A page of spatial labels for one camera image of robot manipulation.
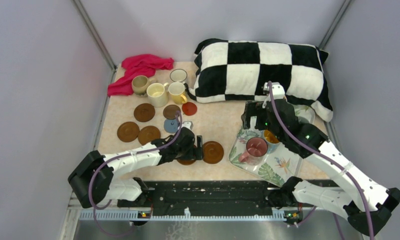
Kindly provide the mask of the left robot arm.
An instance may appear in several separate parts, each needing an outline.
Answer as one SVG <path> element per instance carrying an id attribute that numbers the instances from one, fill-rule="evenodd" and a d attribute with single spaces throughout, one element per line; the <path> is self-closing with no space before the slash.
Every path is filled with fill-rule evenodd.
<path id="1" fill-rule="evenodd" d="M 89 152 L 67 181 L 80 205 L 101 209 L 102 201 L 126 200 L 141 207 L 148 201 L 147 188 L 135 178 L 121 177 L 145 167 L 159 166 L 177 159 L 203 159 L 203 139 L 186 126 L 167 138 L 155 139 L 141 147 L 119 153 Z"/>

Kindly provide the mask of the blue-grey apple coaster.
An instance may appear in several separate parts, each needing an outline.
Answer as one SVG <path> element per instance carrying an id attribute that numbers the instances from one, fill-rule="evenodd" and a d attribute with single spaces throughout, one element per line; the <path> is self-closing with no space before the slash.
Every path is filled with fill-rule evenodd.
<path id="1" fill-rule="evenodd" d="M 166 119 L 163 127 L 167 133 L 174 134 L 178 131 L 179 123 L 177 119 Z"/>

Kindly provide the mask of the beige ceramic mug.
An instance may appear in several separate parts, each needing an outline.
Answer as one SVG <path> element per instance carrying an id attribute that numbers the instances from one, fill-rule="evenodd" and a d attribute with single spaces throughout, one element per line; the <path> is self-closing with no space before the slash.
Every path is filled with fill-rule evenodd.
<path id="1" fill-rule="evenodd" d="M 132 80 L 132 90 L 134 92 L 134 94 L 138 95 L 138 96 L 145 96 L 146 92 L 147 92 L 147 88 L 153 84 L 156 83 L 157 80 L 154 77 L 147 77 L 145 75 L 139 75 L 136 76 L 133 80 Z"/>

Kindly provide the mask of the dark walnut wooden coaster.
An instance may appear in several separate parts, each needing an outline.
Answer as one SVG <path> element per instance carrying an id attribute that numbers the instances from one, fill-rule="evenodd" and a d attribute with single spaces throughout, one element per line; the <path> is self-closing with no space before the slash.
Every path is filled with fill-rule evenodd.
<path id="1" fill-rule="evenodd" d="M 134 109 L 134 117 L 137 121 L 145 123 L 155 116 L 155 108 L 149 103 L 142 103 Z"/>
<path id="2" fill-rule="evenodd" d="M 181 109 L 178 105 L 170 104 L 166 106 L 163 110 L 163 116 L 168 120 L 176 119 L 177 113 L 180 113 Z"/>

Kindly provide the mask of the red apple coaster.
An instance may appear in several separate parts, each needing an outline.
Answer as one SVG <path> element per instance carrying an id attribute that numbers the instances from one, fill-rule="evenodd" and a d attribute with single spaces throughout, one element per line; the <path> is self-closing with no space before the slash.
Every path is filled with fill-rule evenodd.
<path id="1" fill-rule="evenodd" d="M 186 116 L 192 116 L 197 113 L 198 107 L 193 102 L 186 102 L 182 105 L 182 111 Z"/>

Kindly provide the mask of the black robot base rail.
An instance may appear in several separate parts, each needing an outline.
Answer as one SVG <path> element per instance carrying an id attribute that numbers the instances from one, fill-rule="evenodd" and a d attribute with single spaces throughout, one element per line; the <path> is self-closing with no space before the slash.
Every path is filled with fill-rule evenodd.
<path id="1" fill-rule="evenodd" d="M 135 201 L 118 200 L 119 208 L 148 208 L 154 216 L 181 216 L 189 209 L 195 217 L 270 216 L 281 208 L 299 208 L 283 199 L 280 188 L 262 180 L 146 181 Z"/>

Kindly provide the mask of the pink mug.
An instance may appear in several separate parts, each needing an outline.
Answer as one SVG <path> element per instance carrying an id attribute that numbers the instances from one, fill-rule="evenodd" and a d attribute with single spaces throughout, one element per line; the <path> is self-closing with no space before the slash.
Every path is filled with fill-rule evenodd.
<path id="1" fill-rule="evenodd" d="M 246 143 L 245 151 L 238 157 L 238 161 L 251 166 L 259 165 L 268 152 L 267 142 L 260 137 L 253 137 Z"/>

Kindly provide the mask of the crumpled pink cloth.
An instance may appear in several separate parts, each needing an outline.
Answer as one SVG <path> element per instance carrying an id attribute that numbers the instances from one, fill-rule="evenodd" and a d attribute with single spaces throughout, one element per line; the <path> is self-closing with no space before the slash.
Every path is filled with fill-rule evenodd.
<path id="1" fill-rule="evenodd" d="M 135 77 L 152 77 L 157 70 L 173 69 L 173 64 L 173 58 L 162 58 L 153 54 L 127 57 L 121 63 L 121 67 L 125 70 L 124 75 L 108 86 L 107 95 L 109 97 L 132 95 L 134 93 L 132 82 Z"/>

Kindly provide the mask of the white dark-rimmed mug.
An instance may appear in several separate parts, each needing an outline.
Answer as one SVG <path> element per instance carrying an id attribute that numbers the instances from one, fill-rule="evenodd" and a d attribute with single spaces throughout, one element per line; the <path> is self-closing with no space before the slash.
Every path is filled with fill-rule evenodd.
<path id="1" fill-rule="evenodd" d="M 188 73 L 184 69 L 174 69 L 170 73 L 170 79 L 176 83 L 185 83 L 188 80 Z"/>

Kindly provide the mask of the floral white tray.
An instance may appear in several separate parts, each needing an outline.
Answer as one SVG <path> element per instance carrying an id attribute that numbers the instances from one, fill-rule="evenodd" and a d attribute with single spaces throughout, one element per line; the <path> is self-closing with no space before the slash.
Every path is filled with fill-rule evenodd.
<path id="1" fill-rule="evenodd" d="M 244 112 L 251 117 L 242 116 L 242 126 L 229 152 L 229 162 L 262 180 L 276 186 L 282 186 L 290 177 L 298 175 L 302 159 L 299 155 L 290 152 L 281 143 L 269 142 L 270 134 L 255 128 L 257 112 L 262 102 L 247 101 Z M 261 138 L 268 144 L 267 153 L 260 159 L 242 159 L 247 150 L 247 142 L 251 138 Z"/>

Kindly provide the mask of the amber wooden coaster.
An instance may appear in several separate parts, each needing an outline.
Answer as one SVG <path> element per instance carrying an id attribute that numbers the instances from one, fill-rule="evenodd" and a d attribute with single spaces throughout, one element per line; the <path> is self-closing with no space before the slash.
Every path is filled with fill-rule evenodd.
<path id="1" fill-rule="evenodd" d="M 181 159 L 178 159 L 177 162 L 180 163 L 181 165 L 189 166 L 189 165 L 194 164 L 196 162 L 196 160 L 181 160 Z"/>
<path id="2" fill-rule="evenodd" d="M 217 164 L 224 156 L 222 145 L 216 141 L 208 141 L 203 144 L 203 161 L 207 164 Z"/>
<path id="3" fill-rule="evenodd" d="M 160 139 L 160 130 L 152 125 L 142 128 L 138 133 L 138 141 L 143 146 L 153 140 Z"/>

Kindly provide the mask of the yellow ceramic mug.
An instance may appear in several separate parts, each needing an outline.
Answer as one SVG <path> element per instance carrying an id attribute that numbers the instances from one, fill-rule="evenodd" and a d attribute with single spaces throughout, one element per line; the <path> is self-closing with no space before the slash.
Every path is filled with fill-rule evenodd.
<path id="1" fill-rule="evenodd" d="M 185 85 L 181 82 L 173 82 L 168 86 L 168 92 L 173 102 L 182 105 L 188 102 L 185 94 Z"/>

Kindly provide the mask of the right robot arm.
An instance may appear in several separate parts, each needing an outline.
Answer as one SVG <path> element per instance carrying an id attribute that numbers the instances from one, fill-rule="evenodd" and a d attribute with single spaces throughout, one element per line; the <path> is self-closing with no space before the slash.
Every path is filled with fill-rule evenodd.
<path id="1" fill-rule="evenodd" d="M 241 119 L 246 130 L 269 130 L 284 147 L 320 168 L 341 188 L 336 192 L 292 176 L 282 184 L 275 206 L 311 204 L 345 218 L 355 230 L 373 238 L 399 205 L 398 188 L 386 188 L 369 178 L 315 125 L 300 121 L 285 100 L 248 101 Z"/>

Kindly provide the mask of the blue mug yellow inside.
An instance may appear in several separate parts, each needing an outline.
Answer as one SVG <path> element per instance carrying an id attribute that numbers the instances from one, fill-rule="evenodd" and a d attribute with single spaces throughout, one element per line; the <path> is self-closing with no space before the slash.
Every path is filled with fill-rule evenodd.
<path id="1" fill-rule="evenodd" d="M 264 130 L 262 132 L 262 138 L 268 145 L 268 154 L 273 153 L 280 144 L 279 140 L 269 130 Z"/>

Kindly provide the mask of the brown wooden coaster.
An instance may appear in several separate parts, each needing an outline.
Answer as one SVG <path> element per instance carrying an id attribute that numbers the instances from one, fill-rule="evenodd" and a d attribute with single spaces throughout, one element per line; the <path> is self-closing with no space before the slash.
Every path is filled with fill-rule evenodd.
<path id="1" fill-rule="evenodd" d="M 117 129 L 117 137 L 124 143 L 129 143 L 137 139 L 140 128 L 138 124 L 132 121 L 124 122 Z"/>

